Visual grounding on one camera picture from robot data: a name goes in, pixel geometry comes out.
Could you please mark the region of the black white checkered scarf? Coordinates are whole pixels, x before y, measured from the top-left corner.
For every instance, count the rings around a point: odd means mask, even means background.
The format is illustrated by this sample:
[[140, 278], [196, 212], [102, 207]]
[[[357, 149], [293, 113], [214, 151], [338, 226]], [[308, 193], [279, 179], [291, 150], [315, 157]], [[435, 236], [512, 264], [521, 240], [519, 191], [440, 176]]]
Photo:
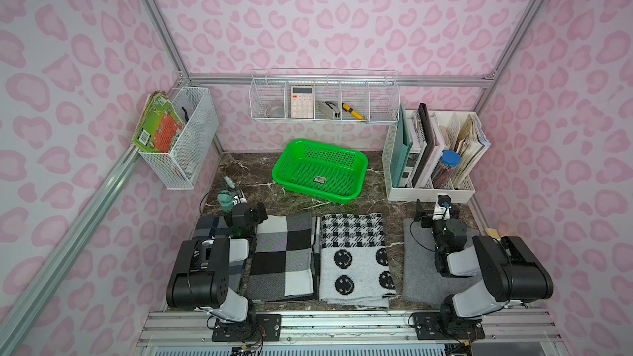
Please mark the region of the black white checkered scarf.
[[246, 290], [250, 300], [270, 303], [315, 298], [316, 226], [310, 212], [270, 216], [257, 226]]

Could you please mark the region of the smiley houndstooth knit scarf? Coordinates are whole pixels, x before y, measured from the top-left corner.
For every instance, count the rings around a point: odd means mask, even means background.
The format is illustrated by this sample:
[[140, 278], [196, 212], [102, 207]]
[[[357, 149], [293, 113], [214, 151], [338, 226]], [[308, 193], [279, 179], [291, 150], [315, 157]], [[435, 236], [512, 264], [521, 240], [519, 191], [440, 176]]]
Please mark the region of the smiley houndstooth knit scarf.
[[320, 224], [320, 300], [388, 308], [397, 292], [382, 214], [327, 214], [320, 217]]

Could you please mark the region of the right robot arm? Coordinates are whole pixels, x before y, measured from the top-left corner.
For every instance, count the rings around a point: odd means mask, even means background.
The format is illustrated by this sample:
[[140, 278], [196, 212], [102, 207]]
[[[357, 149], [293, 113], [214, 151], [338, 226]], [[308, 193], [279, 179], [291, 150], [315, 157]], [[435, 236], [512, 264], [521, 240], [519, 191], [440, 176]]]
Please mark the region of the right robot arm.
[[552, 277], [521, 237], [474, 236], [467, 247], [467, 226], [449, 196], [441, 194], [430, 211], [416, 201], [413, 223], [429, 229], [434, 240], [435, 270], [443, 277], [481, 279], [461, 293], [448, 295], [438, 312], [411, 316], [416, 335], [423, 339], [466, 340], [485, 337], [481, 319], [508, 306], [549, 299]]

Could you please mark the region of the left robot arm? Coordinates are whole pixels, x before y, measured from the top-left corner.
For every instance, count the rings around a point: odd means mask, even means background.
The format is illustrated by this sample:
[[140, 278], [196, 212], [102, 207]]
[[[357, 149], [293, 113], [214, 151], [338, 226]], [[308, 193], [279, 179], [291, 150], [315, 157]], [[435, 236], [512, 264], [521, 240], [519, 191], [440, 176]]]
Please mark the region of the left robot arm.
[[255, 322], [252, 303], [231, 288], [237, 266], [252, 253], [257, 227], [268, 219], [262, 203], [240, 203], [224, 215], [199, 218], [179, 249], [166, 287], [170, 308], [207, 312], [223, 323]]

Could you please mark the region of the dark grey plaid scarf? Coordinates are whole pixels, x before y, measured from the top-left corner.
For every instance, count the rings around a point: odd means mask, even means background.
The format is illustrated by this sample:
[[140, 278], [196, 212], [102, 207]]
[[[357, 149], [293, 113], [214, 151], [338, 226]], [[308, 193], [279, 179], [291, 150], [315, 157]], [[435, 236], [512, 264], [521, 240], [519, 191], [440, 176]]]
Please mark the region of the dark grey plaid scarf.
[[[191, 238], [197, 241], [207, 241], [216, 237], [233, 237], [233, 231], [227, 225], [224, 216], [207, 215], [200, 217]], [[229, 287], [236, 293], [240, 293], [242, 276], [246, 266], [245, 260], [230, 264]]]

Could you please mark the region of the plain grey folded scarf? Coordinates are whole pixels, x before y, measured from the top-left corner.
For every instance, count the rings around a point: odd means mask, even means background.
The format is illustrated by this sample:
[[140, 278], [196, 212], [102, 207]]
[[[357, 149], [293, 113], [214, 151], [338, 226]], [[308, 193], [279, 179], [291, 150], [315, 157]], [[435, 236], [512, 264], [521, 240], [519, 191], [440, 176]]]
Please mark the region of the plain grey folded scarf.
[[413, 219], [402, 220], [404, 233], [403, 298], [422, 303], [431, 309], [439, 309], [449, 295], [469, 289], [481, 275], [473, 277], [443, 277], [435, 268], [435, 255], [423, 247], [433, 249], [435, 242], [430, 229], [420, 227]]

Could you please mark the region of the yellow sticky note pad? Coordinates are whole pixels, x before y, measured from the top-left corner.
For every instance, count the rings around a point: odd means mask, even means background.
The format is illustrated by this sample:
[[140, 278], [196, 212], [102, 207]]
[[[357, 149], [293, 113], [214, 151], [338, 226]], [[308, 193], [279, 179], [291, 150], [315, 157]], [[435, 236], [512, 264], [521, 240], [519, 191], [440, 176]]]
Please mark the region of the yellow sticky note pad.
[[500, 240], [500, 239], [501, 239], [501, 235], [499, 235], [499, 232], [498, 232], [496, 229], [493, 229], [493, 228], [487, 228], [487, 229], [486, 229], [486, 234], [487, 234], [489, 237], [492, 237], [492, 238], [494, 238], [494, 239], [496, 239], [496, 240]]

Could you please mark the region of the blue lid pencil jar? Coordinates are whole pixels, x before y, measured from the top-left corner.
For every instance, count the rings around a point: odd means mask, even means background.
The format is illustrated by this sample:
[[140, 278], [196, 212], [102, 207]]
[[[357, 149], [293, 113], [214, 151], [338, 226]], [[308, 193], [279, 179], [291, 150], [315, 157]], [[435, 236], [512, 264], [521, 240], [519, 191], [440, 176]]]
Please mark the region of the blue lid pencil jar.
[[444, 150], [442, 157], [431, 175], [431, 182], [435, 189], [444, 187], [456, 167], [461, 162], [461, 156], [453, 150]]

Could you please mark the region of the black book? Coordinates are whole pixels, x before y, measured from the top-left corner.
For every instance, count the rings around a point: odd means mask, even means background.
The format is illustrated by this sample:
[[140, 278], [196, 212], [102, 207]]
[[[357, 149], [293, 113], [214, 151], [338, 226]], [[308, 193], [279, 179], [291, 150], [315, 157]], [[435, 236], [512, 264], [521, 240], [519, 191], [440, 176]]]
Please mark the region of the black book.
[[420, 125], [423, 131], [424, 141], [426, 145], [422, 153], [422, 157], [420, 158], [420, 163], [415, 170], [415, 174], [412, 180], [412, 186], [414, 186], [415, 188], [423, 188], [428, 181], [428, 167], [435, 150], [435, 132], [433, 130], [430, 113], [425, 103], [420, 103], [417, 110], [417, 115], [420, 118]]

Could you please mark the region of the stack of magazines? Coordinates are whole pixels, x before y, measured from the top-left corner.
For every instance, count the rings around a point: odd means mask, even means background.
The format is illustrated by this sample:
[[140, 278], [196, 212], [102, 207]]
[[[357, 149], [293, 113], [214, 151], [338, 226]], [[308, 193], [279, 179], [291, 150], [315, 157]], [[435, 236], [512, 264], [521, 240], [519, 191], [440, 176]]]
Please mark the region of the stack of magazines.
[[461, 157], [460, 163], [451, 175], [451, 182], [455, 188], [461, 188], [460, 184], [470, 175], [490, 147], [491, 141], [486, 137], [478, 115], [468, 115], [454, 144], [454, 151]]

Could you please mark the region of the metal bowl on shelf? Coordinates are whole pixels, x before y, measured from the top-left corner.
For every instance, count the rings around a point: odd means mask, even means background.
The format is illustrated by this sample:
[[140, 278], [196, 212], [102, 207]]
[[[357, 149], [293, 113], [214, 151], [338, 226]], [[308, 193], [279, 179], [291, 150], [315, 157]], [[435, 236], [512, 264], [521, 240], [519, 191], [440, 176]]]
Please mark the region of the metal bowl on shelf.
[[265, 111], [265, 117], [269, 119], [284, 119], [285, 107], [283, 104], [269, 106]]

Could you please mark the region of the yellow black utility knife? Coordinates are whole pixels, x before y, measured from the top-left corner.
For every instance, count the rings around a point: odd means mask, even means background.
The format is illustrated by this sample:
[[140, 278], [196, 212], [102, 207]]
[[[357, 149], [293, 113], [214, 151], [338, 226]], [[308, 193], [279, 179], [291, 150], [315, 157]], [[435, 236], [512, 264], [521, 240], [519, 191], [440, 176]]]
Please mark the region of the yellow black utility knife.
[[355, 109], [353, 109], [351, 106], [347, 105], [346, 103], [342, 102], [341, 107], [343, 111], [349, 113], [357, 120], [365, 120], [365, 118], [359, 112], [357, 112]]

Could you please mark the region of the white mesh wall basket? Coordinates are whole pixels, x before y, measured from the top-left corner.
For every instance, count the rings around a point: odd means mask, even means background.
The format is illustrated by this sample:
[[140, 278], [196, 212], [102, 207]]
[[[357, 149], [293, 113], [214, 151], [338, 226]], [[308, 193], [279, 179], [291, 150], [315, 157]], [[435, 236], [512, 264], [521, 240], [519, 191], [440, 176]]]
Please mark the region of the white mesh wall basket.
[[176, 113], [186, 126], [170, 153], [139, 153], [170, 190], [194, 189], [212, 141], [219, 118], [209, 89], [181, 87], [173, 98]]

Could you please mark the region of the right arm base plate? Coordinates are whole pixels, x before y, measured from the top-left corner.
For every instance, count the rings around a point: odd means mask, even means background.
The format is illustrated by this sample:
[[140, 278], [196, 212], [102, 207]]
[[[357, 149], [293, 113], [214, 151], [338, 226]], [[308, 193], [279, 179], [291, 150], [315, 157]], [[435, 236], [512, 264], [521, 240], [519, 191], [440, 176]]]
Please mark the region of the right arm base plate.
[[408, 325], [419, 341], [478, 341], [486, 338], [481, 320], [468, 320], [439, 312], [417, 312]]

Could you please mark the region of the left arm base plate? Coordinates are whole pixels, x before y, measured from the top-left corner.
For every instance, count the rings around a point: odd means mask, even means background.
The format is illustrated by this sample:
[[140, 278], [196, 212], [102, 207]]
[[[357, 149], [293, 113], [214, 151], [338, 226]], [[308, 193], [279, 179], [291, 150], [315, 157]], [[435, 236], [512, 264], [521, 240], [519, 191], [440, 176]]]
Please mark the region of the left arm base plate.
[[278, 342], [282, 327], [282, 316], [279, 314], [257, 314], [255, 320], [247, 318], [243, 322], [222, 322], [217, 320], [211, 328], [214, 343], [258, 343]]

